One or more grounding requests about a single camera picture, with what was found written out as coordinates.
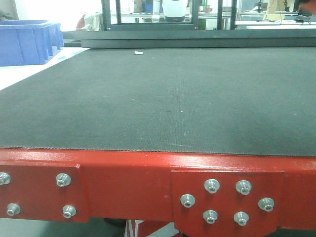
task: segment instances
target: black metal frame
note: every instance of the black metal frame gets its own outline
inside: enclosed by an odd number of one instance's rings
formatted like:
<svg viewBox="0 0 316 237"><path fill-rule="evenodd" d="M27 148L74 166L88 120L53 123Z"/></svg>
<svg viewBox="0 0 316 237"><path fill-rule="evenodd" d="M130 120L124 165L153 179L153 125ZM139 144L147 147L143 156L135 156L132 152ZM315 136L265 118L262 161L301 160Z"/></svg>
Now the black metal frame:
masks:
<svg viewBox="0 0 316 237"><path fill-rule="evenodd" d="M160 47L293 47L316 46L316 29L221 30L223 0L218 0L217 30L198 28L198 1L193 1L191 23L111 24L110 0L102 0L106 31L64 32L64 39L81 40L91 48ZM235 29L237 0L232 0L231 29Z"/></svg>
<svg viewBox="0 0 316 237"><path fill-rule="evenodd" d="M103 10L104 29L107 31L152 31L152 30L197 30L198 9L197 0L193 0L192 20L188 23L122 23L120 1L116 0L117 24L111 23L110 0L101 0Z"/></svg>
<svg viewBox="0 0 316 237"><path fill-rule="evenodd" d="M316 46L316 29L64 32L91 48Z"/></svg>

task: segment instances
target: red mounting plate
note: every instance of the red mounting plate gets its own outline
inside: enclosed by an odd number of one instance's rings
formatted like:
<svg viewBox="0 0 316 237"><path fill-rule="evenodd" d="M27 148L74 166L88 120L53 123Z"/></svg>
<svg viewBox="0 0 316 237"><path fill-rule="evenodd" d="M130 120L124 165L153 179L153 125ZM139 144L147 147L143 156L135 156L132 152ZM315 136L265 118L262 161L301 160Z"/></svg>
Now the red mounting plate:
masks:
<svg viewBox="0 0 316 237"><path fill-rule="evenodd" d="M262 237L274 232L278 225L280 199L282 192L283 171L172 171L173 217L175 226L189 236L203 237ZM208 179L217 179L220 189L211 194L204 188ZM248 180L252 190L242 195L235 189L236 182ZM196 203L185 208L180 197L191 194ZM265 212L258 207L262 198L272 198L275 208ZM215 210L218 219L208 224L203 213ZM234 214L244 211L249 215L246 226L234 221Z"/></svg>
<svg viewBox="0 0 316 237"><path fill-rule="evenodd" d="M63 217L62 208L72 205L77 213L70 220L88 221L88 202L85 200L79 165L1 165L1 171L10 174L11 183L0 186L0 217L65 221L68 219ZM71 176L70 185L62 188L57 186L56 176L59 173ZM7 215L9 203L18 204L21 213L12 217Z"/></svg>

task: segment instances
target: red and white striped object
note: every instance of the red and white striped object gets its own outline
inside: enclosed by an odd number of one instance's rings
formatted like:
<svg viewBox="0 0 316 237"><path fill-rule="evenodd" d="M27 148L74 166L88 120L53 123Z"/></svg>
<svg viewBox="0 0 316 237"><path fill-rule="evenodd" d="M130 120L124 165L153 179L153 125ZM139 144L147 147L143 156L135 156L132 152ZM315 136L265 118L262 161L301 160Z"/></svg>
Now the red and white striped object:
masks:
<svg viewBox="0 0 316 237"><path fill-rule="evenodd" d="M127 220L124 237L182 237L173 222Z"/></svg>

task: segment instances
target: white floor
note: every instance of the white floor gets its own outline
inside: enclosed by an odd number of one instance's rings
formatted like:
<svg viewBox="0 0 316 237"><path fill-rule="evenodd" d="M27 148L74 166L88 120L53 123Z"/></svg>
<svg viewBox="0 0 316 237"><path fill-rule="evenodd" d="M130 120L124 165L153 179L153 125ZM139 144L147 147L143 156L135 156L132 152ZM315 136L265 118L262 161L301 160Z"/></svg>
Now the white floor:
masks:
<svg viewBox="0 0 316 237"><path fill-rule="evenodd" d="M46 68L60 63L67 58L71 58L78 53L87 50L87 48L69 47L63 48L48 63L43 65L27 65L27 66L10 66L0 67L0 90L13 85L29 76L36 74Z"/></svg>
<svg viewBox="0 0 316 237"><path fill-rule="evenodd" d="M0 218L0 237L113 237L118 231L101 218L88 223Z"/></svg>

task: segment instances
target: black conveyor belt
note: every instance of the black conveyor belt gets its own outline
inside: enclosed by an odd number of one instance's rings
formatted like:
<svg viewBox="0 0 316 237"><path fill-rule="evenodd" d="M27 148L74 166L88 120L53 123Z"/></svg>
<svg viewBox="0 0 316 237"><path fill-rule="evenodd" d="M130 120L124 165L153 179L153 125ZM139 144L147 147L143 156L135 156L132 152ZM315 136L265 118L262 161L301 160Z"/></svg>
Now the black conveyor belt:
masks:
<svg viewBox="0 0 316 237"><path fill-rule="evenodd" d="M316 156L316 48L142 51L0 91L0 147Z"/></svg>

